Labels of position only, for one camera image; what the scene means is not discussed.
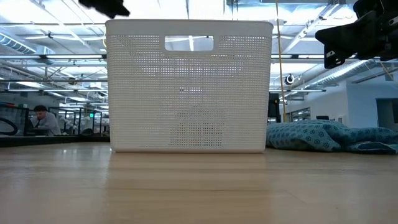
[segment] white plastic basket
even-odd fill
[[[111,20],[111,147],[118,152],[262,152],[272,24]],[[209,51],[168,51],[166,35],[213,37]]]

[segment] white wall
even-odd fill
[[[347,85],[349,126],[378,127],[376,99],[398,98],[391,85]]]
[[[346,82],[338,86],[325,88],[324,93],[309,93],[304,101],[290,101],[286,106],[286,113],[310,108],[311,119],[317,116],[329,116],[330,119],[343,118],[343,123],[348,124],[348,104],[346,93]]]

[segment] fluorescent light fixture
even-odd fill
[[[46,55],[48,59],[101,59],[102,55]]]
[[[71,92],[74,90],[43,90],[43,91],[49,91],[49,92]]]
[[[85,91],[85,92],[95,91],[95,92],[100,92],[100,91],[108,91],[108,90],[89,90],[89,89],[86,89],[86,90],[77,90],[77,91]]]
[[[34,82],[17,82],[20,85],[25,85],[33,88],[45,88],[45,86]]]
[[[39,55],[0,55],[0,59],[40,59]]]
[[[40,90],[35,90],[35,89],[20,89],[20,90],[7,90],[7,91],[27,91],[27,92],[36,92]]]
[[[37,36],[37,37],[25,37],[25,40],[39,40],[39,39],[46,39],[48,38],[47,35],[41,35],[41,36]]]
[[[299,55],[298,58],[323,59],[323,55]]]
[[[59,94],[59,93],[52,93],[52,92],[50,92],[50,94],[53,95],[53,96],[57,96],[57,97],[65,97],[65,96],[63,96],[63,95],[61,95],[61,94]]]
[[[109,103],[73,103],[74,105],[105,105],[107,106]]]
[[[281,55],[281,58],[292,58],[291,55]],[[279,58],[279,55],[271,55],[271,58]]]
[[[80,101],[80,102],[86,102],[89,101],[86,98],[83,97],[70,97],[71,100],[75,100],[75,101]]]
[[[270,93],[282,93],[282,90],[269,90]],[[292,94],[296,93],[320,93],[325,92],[326,90],[284,90],[284,92],[292,92]]]
[[[60,103],[60,107],[69,108],[71,110],[74,110],[76,108],[84,108],[83,105],[70,105],[70,104],[65,104],[65,103]]]

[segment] wooden table surface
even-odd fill
[[[398,223],[398,157],[0,150],[0,223]]]

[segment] security camera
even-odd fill
[[[294,82],[294,76],[292,74],[289,74],[288,76],[285,77],[285,84],[286,85],[291,85]]]

